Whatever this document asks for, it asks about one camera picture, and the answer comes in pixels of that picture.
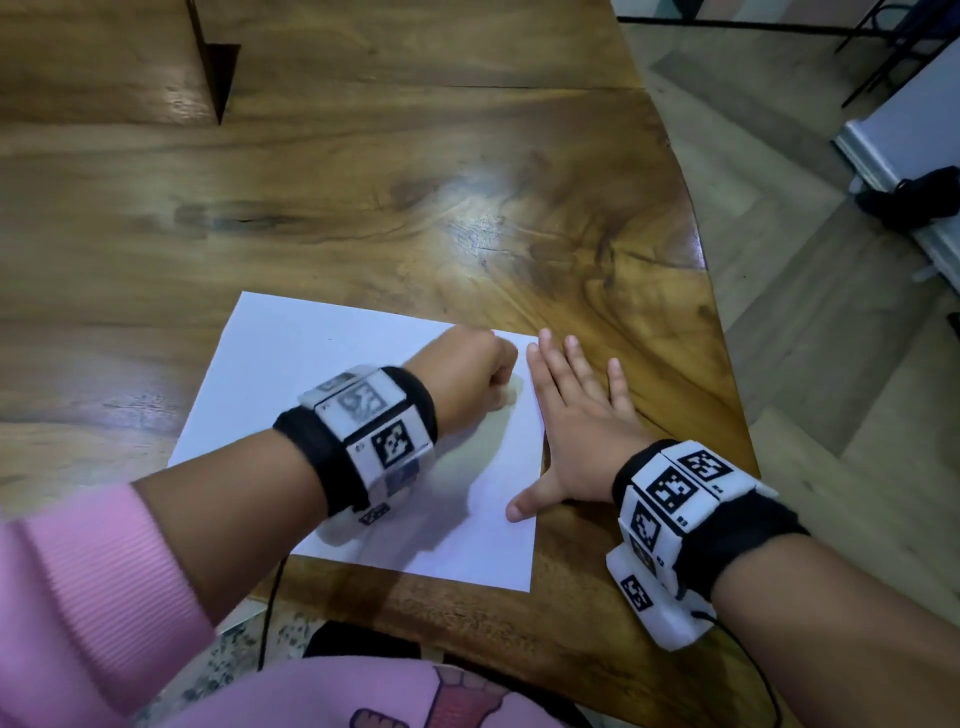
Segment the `person's left hand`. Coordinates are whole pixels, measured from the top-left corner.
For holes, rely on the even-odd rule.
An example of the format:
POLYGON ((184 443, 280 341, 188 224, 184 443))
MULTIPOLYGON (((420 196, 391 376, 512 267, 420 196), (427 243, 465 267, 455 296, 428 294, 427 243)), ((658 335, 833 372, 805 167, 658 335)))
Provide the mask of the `person's left hand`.
POLYGON ((491 371, 486 334, 494 332, 451 326, 403 365, 430 395, 439 438, 467 431, 496 412, 485 410, 491 371))

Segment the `person's right hand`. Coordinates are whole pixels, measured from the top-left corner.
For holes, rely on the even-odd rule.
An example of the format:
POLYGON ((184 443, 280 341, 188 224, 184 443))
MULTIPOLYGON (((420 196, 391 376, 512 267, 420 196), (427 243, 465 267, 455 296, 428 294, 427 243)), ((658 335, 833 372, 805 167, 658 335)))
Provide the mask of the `person's right hand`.
POLYGON ((601 385, 586 358, 579 379, 588 397, 585 412, 543 413, 539 404, 539 335, 526 349, 534 394, 544 423, 549 448, 545 473, 557 473, 564 501, 607 503, 613 499, 615 478, 634 455, 655 443, 655 436, 638 421, 615 416, 609 402, 609 385, 601 385))

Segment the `person's left forearm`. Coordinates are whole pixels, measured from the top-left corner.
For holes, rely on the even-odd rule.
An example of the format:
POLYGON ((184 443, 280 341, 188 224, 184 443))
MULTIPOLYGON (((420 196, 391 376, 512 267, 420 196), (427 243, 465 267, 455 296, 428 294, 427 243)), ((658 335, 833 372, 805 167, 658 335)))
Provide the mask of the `person's left forearm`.
POLYGON ((329 515, 315 470, 274 429, 150 474, 133 489, 211 625, 329 515))

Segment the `person's right forearm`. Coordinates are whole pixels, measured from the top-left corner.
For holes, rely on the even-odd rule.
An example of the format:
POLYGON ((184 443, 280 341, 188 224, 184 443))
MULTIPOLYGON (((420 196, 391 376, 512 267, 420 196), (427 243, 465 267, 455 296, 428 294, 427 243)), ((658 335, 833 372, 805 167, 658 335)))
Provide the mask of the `person's right forearm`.
POLYGON ((711 601, 804 728, 960 728, 960 628, 819 541, 748 551, 711 601))

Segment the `black wristband with marker blocks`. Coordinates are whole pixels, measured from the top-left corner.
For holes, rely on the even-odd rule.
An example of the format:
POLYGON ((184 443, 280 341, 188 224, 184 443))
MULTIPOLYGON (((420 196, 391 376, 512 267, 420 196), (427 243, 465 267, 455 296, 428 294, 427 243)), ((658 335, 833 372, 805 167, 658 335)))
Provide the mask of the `black wristband with marker blocks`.
POLYGON ((739 556, 809 535, 775 490, 695 441, 659 441, 631 456, 613 496, 623 543, 606 554, 607 570, 667 651, 712 628, 715 582, 739 556))
POLYGON ((301 394, 271 431, 317 480, 333 547, 370 532, 407 505, 436 459, 437 411, 426 386, 397 366, 360 365, 301 394))

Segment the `white paper sheet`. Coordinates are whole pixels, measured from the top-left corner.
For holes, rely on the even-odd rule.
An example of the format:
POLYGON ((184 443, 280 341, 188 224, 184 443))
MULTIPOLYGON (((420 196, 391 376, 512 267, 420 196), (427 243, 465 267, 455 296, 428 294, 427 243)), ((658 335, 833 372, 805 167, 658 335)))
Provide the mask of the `white paper sheet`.
MULTIPOLYGON (((265 430, 297 396, 355 365, 402 365, 450 325, 398 314, 244 292, 231 313, 168 465, 265 430)), ((513 404, 444 444, 414 486, 371 525, 343 513, 293 550, 309 567, 373 567, 527 593, 536 521, 510 523, 506 505, 540 477, 545 429, 525 350, 536 338, 498 331, 517 347, 513 404)))

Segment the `black bag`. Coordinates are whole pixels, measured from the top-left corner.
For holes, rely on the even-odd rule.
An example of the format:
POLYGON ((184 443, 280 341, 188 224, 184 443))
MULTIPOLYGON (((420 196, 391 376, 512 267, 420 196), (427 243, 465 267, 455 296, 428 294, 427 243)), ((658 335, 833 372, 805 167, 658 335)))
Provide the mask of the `black bag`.
POLYGON ((890 192, 866 187, 853 200, 861 212, 886 229, 909 234, 960 213, 960 167, 951 165, 905 178, 890 192))

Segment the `pink sweater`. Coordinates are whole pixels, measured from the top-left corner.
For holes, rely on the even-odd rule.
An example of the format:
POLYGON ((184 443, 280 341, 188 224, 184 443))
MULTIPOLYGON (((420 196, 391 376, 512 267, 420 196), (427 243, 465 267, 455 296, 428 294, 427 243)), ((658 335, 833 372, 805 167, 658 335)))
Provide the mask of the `pink sweater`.
MULTIPOLYGON (((215 631, 129 485, 0 523, 0 728, 130 728, 215 631)), ((167 728, 567 728, 451 665, 286 660, 167 728)))

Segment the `black metal chair frame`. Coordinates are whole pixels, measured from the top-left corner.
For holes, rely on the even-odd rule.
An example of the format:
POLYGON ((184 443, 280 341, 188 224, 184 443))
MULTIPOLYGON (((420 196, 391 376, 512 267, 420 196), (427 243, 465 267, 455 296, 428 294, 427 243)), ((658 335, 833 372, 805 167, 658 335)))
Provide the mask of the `black metal chair frame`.
POLYGON ((890 51, 842 103, 890 83, 903 61, 925 68, 960 36, 960 0, 609 0, 621 22, 824 34, 842 37, 834 54, 854 39, 881 39, 890 51))

